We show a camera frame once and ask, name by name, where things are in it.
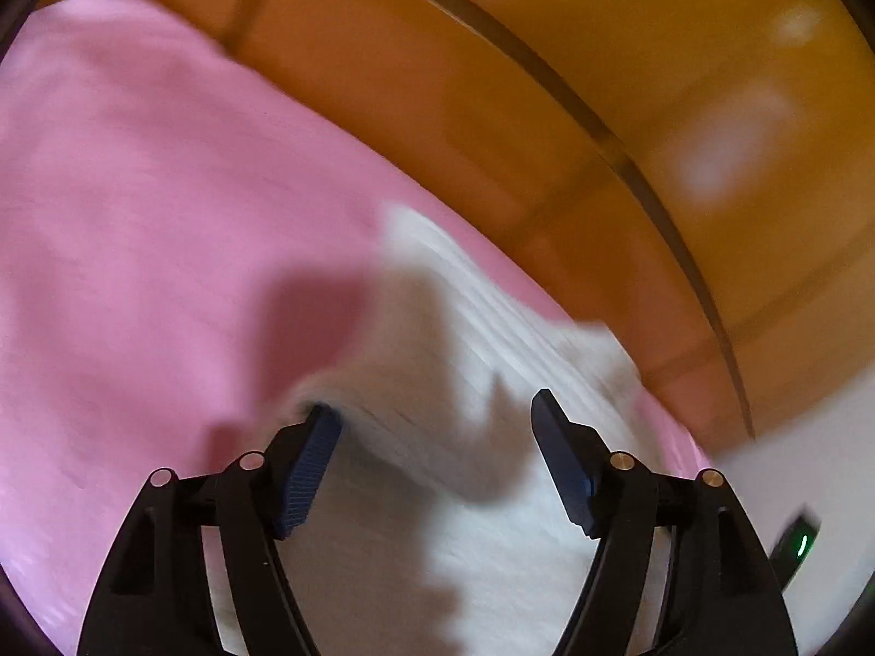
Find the white knitted sweater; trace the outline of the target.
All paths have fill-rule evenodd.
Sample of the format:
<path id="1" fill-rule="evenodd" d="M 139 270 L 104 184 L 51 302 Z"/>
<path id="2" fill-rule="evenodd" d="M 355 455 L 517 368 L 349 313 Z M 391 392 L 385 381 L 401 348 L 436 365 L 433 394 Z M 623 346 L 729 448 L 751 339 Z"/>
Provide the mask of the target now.
<path id="1" fill-rule="evenodd" d="M 544 318 L 435 222 L 390 209 L 352 344 L 246 437 L 261 449 L 316 403 L 341 415 L 312 511 L 279 547 L 319 652 L 555 650 L 596 545 L 535 442 L 542 389 L 611 449 L 663 468 L 636 415 L 638 370 L 610 330 Z"/>

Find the pink bed cover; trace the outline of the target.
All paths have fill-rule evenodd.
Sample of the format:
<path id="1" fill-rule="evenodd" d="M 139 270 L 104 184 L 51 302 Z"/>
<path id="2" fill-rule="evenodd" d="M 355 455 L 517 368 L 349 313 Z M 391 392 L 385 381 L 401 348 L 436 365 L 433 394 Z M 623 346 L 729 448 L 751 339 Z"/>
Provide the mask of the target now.
<path id="1" fill-rule="evenodd" d="M 394 207 L 569 321 L 417 182 L 151 0 L 28 20 L 2 65 L 2 563 L 59 652 L 148 474 L 221 470 L 348 350 Z M 703 468 L 642 385 L 635 409 L 656 471 Z"/>

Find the wooden wardrobe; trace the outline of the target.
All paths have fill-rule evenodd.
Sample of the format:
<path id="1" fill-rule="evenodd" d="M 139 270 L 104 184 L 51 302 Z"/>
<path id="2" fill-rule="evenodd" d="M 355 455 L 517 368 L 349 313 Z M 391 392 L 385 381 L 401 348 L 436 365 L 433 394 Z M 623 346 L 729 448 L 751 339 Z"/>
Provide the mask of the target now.
<path id="1" fill-rule="evenodd" d="M 157 2 L 608 324 L 709 449 L 872 366 L 873 29 L 848 0 Z"/>

